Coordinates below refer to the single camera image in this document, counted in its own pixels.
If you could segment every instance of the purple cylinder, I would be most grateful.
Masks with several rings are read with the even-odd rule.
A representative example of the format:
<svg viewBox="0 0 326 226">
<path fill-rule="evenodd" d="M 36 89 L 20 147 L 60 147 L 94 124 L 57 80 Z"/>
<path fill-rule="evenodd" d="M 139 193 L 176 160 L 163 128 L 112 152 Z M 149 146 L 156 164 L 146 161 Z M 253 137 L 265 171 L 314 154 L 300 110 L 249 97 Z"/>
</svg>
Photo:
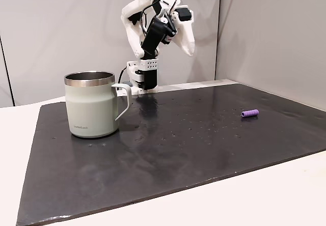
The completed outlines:
<svg viewBox="0 0 326 226">
<path fill-rule="evenodd" d="M 246 110 L 241 113 L 241 116 L 243 118 L 253 117 L 259 114 L 259 111 L 257 109 L 255 110 Z"/>
</svg>

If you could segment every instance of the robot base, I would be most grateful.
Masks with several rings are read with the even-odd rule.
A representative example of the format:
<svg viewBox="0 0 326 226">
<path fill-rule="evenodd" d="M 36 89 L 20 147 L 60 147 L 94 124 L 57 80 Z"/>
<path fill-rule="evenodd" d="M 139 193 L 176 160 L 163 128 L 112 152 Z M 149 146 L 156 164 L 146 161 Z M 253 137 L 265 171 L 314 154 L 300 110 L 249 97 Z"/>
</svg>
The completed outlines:
<svg viewBox="0 0 326 226">
<path fill-rule="evenodd" d="M 148 93 L 157 93 L 158 92 L 158 86 L 151 90 L 143 90 L 141 88 L 138 88 L 136 86 L 131 87 L 131 94 L 132 95 L 141 95 L 141 94 L 148 94 Z"/>
</svg>

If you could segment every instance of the gray wall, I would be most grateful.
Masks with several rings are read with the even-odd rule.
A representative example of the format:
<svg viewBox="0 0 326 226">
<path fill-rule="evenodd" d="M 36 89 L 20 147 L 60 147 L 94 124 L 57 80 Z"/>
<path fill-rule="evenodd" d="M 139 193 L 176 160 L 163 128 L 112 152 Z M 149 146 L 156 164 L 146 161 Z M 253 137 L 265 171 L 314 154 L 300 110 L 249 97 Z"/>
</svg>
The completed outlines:
<svg viewBox="0 0 326 226">
<path fill-rule="evenodd" d="M 132 0 L 0 0 L 0 31 L 18 105 L 64 95 L 63 76 L 135 60 L 120 20 Z M 161 46 L 159 85 L 213 80 L 220 0 L 181 0 L 194 11 L 196 55 Z"/>
<path fill-rule="evenodd" d="M 326 110 L 326 0 L 221 0 L 216 78 Z"/>
<path fill-rule="evenodd" d="M 12 99 L 6 74 L 6 67 L 0 45 L 0 107 L 12 106 Z"/>
</svg>

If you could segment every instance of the black slate board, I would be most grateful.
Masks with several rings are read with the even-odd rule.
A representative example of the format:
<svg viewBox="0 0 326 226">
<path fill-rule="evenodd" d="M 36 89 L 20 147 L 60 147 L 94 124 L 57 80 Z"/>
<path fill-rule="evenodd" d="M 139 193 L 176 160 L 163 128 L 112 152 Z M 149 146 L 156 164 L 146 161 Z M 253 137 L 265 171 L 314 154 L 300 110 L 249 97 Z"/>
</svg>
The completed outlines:
<svg viewBox="0 0 326 226">
<path fill-rule="evenodd" d="M 241 118 L 255 108 L 258 117 Z M 120 131 L 99 139 L 70 134 L 65 103 L 45 105 L 17 225 L 106 211 L 323 151 L 325 130 L 326 112 L 240 84 L 133 97 Z"/>
</svg>

